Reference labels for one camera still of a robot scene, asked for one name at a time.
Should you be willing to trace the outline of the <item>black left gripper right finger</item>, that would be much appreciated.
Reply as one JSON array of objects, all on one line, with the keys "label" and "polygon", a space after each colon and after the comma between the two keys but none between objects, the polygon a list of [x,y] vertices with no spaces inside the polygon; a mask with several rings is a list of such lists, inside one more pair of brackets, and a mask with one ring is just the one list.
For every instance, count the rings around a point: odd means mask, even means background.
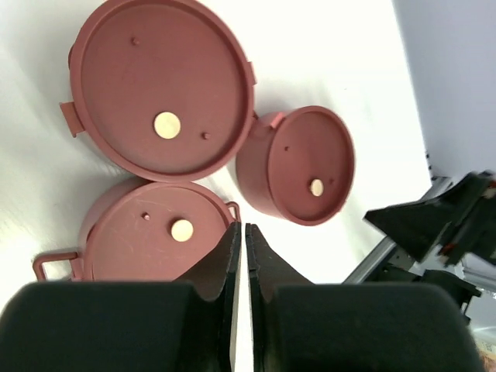
[{"label": "black left gripper right finger", "polygon": [[257,371],[480,371],[453,299],[431,284],[313,284],[246,226]]}]

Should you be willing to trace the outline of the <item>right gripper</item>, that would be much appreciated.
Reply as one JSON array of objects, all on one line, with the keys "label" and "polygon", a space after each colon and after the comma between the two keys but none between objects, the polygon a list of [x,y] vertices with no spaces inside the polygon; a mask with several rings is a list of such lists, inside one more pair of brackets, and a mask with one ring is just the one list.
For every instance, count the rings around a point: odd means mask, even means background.
[{"label": "right gripper", "polygon": [[436,246],[445,265],[472,253],[495,265],[495,174],[470,172],[424,201],[368,211],[364,219],[422,262]]}]

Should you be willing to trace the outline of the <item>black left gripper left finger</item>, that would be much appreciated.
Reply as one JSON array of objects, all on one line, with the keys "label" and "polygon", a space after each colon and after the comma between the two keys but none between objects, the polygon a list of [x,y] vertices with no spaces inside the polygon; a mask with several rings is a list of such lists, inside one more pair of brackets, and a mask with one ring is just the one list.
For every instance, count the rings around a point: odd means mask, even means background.
[{"label": "black left gripper left finger", "polygon": [[240,225],[172,282],[26,285],[1,318],[3,371],[231,371]]}]

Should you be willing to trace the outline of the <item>pink lunch container with handle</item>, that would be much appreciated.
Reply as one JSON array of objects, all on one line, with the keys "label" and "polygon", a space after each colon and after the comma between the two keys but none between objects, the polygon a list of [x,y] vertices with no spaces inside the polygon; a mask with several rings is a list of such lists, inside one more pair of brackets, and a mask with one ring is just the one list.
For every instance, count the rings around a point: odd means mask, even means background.
[{"label": "pink lunch container with handle", "polygon": [[274,136],[271,126],[289,112],[272,112],[255,118],[250,134],[236,156],[236,177],[243,197],[257,211],[281,219],[269,192],[267,161]]}]

